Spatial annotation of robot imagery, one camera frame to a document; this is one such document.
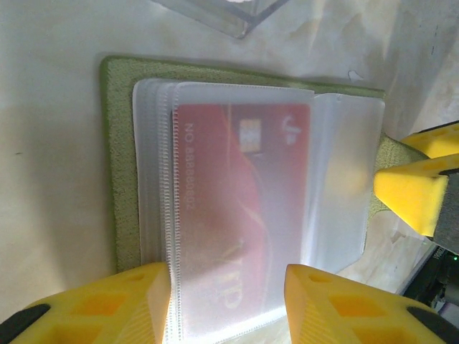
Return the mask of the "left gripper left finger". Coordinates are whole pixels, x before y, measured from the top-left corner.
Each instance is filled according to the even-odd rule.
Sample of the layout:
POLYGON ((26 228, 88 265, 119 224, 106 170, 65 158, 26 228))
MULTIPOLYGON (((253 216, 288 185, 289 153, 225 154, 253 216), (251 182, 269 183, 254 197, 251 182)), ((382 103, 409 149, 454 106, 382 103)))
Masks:
POLYGON ((146 264, 37 300, 0 323, 0 344, 162 344, 169 269, 146 264))

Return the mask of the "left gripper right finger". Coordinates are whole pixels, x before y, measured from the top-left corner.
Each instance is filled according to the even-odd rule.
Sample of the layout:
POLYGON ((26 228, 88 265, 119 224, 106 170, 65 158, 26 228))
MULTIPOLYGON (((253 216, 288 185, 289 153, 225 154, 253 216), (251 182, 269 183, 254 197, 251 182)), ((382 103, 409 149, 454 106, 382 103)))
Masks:
POLYGON ((459 344, 459 328, 416 300, 302 264, 285 272, 292 344, 459 344))

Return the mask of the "red VIP card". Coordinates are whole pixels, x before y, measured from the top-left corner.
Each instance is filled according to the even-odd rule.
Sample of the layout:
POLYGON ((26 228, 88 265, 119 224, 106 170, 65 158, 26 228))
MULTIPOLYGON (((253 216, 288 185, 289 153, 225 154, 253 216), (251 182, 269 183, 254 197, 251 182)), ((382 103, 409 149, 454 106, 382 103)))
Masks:
POLYGON ((184 308, 280 304, 301 255, 310 115, 292 102, 178 107, 184 308))

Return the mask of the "olive green card holder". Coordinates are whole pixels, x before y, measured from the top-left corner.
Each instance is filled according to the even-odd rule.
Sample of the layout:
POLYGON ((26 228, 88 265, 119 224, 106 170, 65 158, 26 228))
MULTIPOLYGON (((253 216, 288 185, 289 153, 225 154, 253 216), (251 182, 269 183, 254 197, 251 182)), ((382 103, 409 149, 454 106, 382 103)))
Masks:
POLYGON ((355 263, 364 252, 371 218, 383 209, 372 191, 375 172, 424 158, 382 131, 380 90, 123 56, 102 61, 100 89, 117 268, 167 263, 166 344, 281 342, 286 337, 283 292, 277 307, 253 314, 183 306, 180 105, 292 102, 310 107, 301 255, 287 266, 307 264, 335 273, 355 263))

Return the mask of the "clear acrylic card box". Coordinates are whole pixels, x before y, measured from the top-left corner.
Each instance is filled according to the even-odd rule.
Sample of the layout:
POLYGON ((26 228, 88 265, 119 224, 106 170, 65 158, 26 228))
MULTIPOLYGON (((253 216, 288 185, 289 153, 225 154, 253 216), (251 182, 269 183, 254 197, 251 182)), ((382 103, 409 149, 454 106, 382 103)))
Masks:
POLYGON ((243 39, 290 0, 152 1, 223 34, 243 39))

